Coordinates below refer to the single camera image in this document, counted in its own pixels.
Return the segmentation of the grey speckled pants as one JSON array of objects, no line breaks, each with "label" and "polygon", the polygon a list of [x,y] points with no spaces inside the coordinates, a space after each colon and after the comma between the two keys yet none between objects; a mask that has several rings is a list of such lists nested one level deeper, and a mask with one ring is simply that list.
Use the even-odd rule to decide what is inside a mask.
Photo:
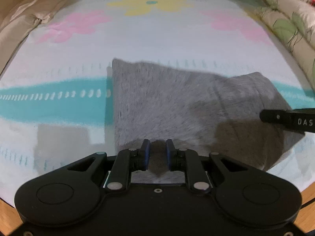
[{"label": "grey speckled pants", "polygon": [[151,142],[148,170],[134,172],[135,183],[184,181],[167,167],[168,139],[201,156],[218,152],[267,171],[304,137],[260,120],[263,109],[289,108],[260,73],[226,78],[115,59],[112,79],[116,149]]}]

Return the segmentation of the floral bed sheet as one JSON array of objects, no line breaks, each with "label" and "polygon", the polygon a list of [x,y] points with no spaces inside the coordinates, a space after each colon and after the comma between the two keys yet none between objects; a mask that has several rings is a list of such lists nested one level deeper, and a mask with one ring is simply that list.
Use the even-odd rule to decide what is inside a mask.
[{"label": "floral bed sheet", "polygon": [[[314,92],[256,17],[261,0],[69,0],[16,49],[1,75],[1,199],[95,152],[114,155],[112,62],[152,63],[226,78],[260,73],[289,109]],[[314,181],[314,135],[269,170],[300,190]]]}]

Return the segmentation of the beige pillow near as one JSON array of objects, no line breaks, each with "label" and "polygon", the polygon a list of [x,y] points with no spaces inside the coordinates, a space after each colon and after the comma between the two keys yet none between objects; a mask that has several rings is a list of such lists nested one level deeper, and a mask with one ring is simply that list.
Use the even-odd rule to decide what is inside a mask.
[{"label": "beige pillow near", "polygon": [[35,18],[22,17],[1,30],[1,73],[20,43],[38,24]]}]

